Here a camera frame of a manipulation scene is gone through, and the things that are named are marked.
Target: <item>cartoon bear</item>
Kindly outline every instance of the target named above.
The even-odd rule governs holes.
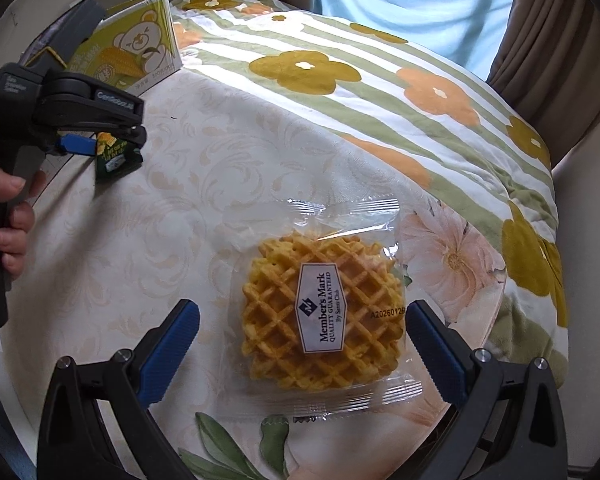
[[[142,68],[145,73],[151,73],[170,61],[170,53],[165,44],[161,43],[162,31],[156,23],[158,14],[148,10],[142,15],[140,23],[131,27],[126,33],[118,34],[113,45],[132,54],[142,54]],[[145,52],[148,48],[157,49]]]

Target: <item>waffle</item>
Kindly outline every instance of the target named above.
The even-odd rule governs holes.
[[[325,390],[365,384],[397,368],[404,335],[402,282],[394,261],[375,243],[357,236],[314,240],[293,233],[259,245],[242,291],[245,341],[251,379],[280,388]],[[295,312],[302,263],[336,264],[347,301],[341,351],[304,353]]]

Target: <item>human hand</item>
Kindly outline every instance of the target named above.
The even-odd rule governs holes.
[[[0,202],[16,198],[25,185],[23,178],[5,173],[0,169]],[[45,185],[45,174],[36,173],[29,196],[36,196]],[[0,229],[0,251],[2,266],[15,279],[24,270],[24,257],[27,252],[27,233],[35,222],[33,208],[26,202],[18,204],[9,213],[10,227]]]

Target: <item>member's mark label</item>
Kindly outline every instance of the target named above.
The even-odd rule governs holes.
[[[347,302],[335,264],[302,264],[296,317],[305,353],[342,350]]]

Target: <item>small snack packet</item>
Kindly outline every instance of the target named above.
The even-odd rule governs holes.
[[[220,415],[337,415],[416,396],[393,198],[225,213],[232,277]]]
[[[140,166],[142,154],[137,144],[107,132],[96,136],[96,184],[125,176]]]

